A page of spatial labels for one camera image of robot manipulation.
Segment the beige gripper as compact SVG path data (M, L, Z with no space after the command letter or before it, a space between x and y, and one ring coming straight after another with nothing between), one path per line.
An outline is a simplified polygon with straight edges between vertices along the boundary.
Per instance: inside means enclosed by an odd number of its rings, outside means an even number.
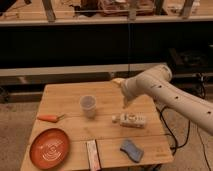
M134 78L114 78L111 80L116 85L121 85L121 91L124 95L123 108L127 108L130 105L129 100L133 100L137 97L137 84Z

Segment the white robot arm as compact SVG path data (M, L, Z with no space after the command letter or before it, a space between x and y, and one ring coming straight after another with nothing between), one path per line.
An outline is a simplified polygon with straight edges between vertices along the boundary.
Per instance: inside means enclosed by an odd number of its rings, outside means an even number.
M112 82L120 87L125 107L147 94L213 136L213 103L176 88L170 84L171 79L171 69L161 64L130 78L114 78Z

